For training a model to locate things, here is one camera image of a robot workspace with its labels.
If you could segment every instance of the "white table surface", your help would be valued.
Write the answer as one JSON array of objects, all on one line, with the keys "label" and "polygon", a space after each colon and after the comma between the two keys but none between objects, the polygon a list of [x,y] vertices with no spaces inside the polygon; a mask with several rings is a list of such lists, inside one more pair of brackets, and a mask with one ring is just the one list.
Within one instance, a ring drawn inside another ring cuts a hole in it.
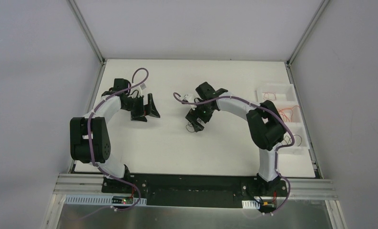
[{"label": "white table surface", "polygon": [[[184,118],[189,105],[177,102],[173,92],[197,95],[195,88],[207,81],[256,101],[256,88],[265,82],[289,83],[283,62],[108,60],[96,97],[113,85],[114,78],[131,81],[140,67],[149,71],[145,93],[153,93],[161,118],[130,121],[130,112],[119,111],[107,124],[111,153],[133,173],[254,176],[259,170],[259,150],[247,123],[230,113],[215,111],[204,130],[189,133]],[[136,75],[139,82],[145,71]],[[308,151],[279,154],[279,171],[288,177],[314,177]],[[77,162],[75,171],[96,168]]]}]

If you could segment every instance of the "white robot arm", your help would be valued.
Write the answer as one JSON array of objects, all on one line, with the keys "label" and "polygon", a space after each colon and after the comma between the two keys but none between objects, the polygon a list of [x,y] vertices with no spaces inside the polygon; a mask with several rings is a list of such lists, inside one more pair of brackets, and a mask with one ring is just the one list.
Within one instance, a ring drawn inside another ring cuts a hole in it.
[{"label": "white robot arm", "polygon": [[75,117],[70,121],[72,158],[83,163],[92,163],[87,122],[91,113],[94,113],[91,121],[91,137],[95,161],[105,172],[118,178],[123,178],[124,173],[128,172],[128,168],[126,165],[120,166],[120,162],[110,153],[111,145],[106,124],[120,110],[130,111],[131,120],[136,121],[147,122],[147,115],[161,117],[155,108],[152,94],[147,95],[148,104],[144,105],[142,92],[145,86],[142,87],[143,84],[136,87],[132,93],[126,91],[111,97],[111,94],[128,88],[130,85],[132,84],[126,79],[114,79],[113,87],[102,94],[100,103],[106,102],[96,112],[92,110],[83,117]]},{"label": "white robot arm", "polygon": [[[186,115],[186,119],[193,125],[194,131],[198,132],[204,129],[197,120],[201,119],[204,123],[209,122],[214,110],[230,112],[243,118],[248,122],[254,143],[259,147],[260,167],[257,178],[261,178],[259,180],[261,180],[263,183],[262,186],[266,189],[279,181],[280,178],[277,176],[275,170],[275,149],[283,141],[284,134],[286,133],[282,125],[272,118],[270,114],[260,109],[255,109],[239,100],[230,99],[234,95],[226,89],[215,91],[212,86],[205,82],[197,87],[196,91],[200,96],[200,98],[197,98],[199,102],[197,104],[199,105],[190,104],[192,108]],[[225,98],[201,104],[202,101],[211,100],[216,97]],[[191,103],[196,102],[195,97],[191,94],[181,96],[180,99]],[[265,101],[260,106],[273,111],[279,116],[276,107],[271,101]]]}]

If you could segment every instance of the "black bracket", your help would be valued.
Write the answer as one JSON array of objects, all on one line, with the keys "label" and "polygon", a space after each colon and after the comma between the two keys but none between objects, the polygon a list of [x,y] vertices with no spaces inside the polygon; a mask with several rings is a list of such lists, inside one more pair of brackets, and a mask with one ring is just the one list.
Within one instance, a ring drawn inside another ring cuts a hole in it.
[{"label": "black bracket", "polygon": [[[104,92],[102,96],[111,95],[117,91],[128,88],[130,85],[131,83],[126,79],[114,79],[113,87]],[[145,117],[147,115],[155,118],[161,117],[159,112],[156,110],[155,103],[153,101],[153,95],[151,93],[148,94],[147,105],[144,105],[144,96],[134,98],[129,97],[129,95],[130,92],[126,91],[124,93],[120,93],[118,97],[120,98],[122,105],[121,109],[131,112],[131,120],[147,122],[147,118]]]},{"label": "black bracket", "polygon": [[[274,112],[281,119],[272,101],[266,100],[260,106]],[[257,108],[249,111],[246,119],[252,140],[259,148],[270,151],[276,144],[283,141],[286,130],[270,113]]]},{"label": "black bracket", "polygon": [[[91,131],[93,154],[95,160],[104,163],[110,156],[110,139],[107,133],[106,121],[104,117],[91,119]],[[88,135],[88,119],[84,117],[72,118],[70,121],[70,144],[71,157],[82,163],[91,162],[89,141],[84,136]]]},{"label": "black bracket", "polygon": [[[221,94],[228,92],[228,90],[220,88],[216,91],[210,84],[204,82],[196,88],[196,92],[199,94],[201,98],[199,102],[202,102],[217,98]],[[193,125],[194,131],[202,131],[204,129],[204,126],[202,126],[197,121],[197,119],[201,119],[204,123],[209,122],[211,117],[213,116],[214,110],[219,111],[216,101],[203,105],[198,105],[196,109],[190,109],[189,113],[187,113],[186,115],[186,119]]]}]

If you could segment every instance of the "white plastic tray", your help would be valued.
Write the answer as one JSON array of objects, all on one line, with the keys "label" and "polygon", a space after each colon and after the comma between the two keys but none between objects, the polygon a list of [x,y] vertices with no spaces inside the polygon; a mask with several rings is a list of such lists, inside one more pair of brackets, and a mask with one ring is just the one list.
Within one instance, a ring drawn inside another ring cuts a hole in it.
[{"label": "white plastic tray", "polygon": [[297,102],[296,91],[292,84],[265,83],[256,90],[258,102],[290,101]]}]

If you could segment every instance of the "gray wall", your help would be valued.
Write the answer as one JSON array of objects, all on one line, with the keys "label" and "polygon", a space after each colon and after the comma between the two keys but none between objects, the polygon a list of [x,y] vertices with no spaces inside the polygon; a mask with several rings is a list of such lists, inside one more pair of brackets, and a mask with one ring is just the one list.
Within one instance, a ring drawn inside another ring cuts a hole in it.
[{"label": "gray wall", "polygon": [[292,66],[350,228],[378,228],[378,0],[332,1]]},{"label": "gray wall", "polygon": [[99,62],[65,0],[0,1],[0,228],[39,228]]},{"label": "gray wall", "polygon": [[102,54],[287,60],[321,0],[77,0]]}]

